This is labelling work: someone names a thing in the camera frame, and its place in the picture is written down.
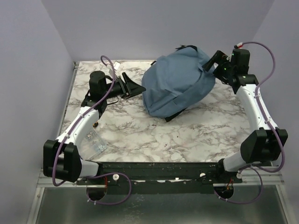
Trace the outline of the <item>blue backpack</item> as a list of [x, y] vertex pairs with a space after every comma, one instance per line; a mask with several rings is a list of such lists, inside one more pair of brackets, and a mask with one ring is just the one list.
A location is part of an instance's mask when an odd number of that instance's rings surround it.
[[204, 71], [209, 56], [194, 45], [160, 56], [144, 73], [142, 93], [145, 111], [171, 120], [206, 97], [215, 85], [213, 71]]

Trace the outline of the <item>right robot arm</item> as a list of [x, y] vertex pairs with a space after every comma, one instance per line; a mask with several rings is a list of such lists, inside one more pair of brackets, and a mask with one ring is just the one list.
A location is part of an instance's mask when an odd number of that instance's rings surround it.
[[258, 89], [258, 79], [249, 74], [250, 52], [234, 49], [231, 56], [218, 50], [203, 65], [204, 71], [217, 65], [213, 75], [223, 84], [232, 87], [247, 115], [251, 134], [243, 141], [240, 151], [220, 160], [221, 168], [216, 169], [215, 178], [221, 183], [232, 177], [232, 172], [259, 163], [272, 162], [282, 155], [288, 133], [272, 120]]

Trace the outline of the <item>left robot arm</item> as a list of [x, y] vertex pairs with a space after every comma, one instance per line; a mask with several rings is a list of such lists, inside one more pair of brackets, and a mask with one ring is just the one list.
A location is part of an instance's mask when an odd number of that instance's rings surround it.
[[78, 178], [87, 177], [93, 184], [101, 183], [104, 176], [99, 163], [84, 160], [78, 147], [103, 115], [109, 98], [127, 99], [145, 90], [126, 73], [121, 77], [109, 77], [102, 71], [92, 72], [89, 90], [75, 120], [60, 136], [47, 140], [43, 146], [43, 174], [53, 180], [76, 182]]

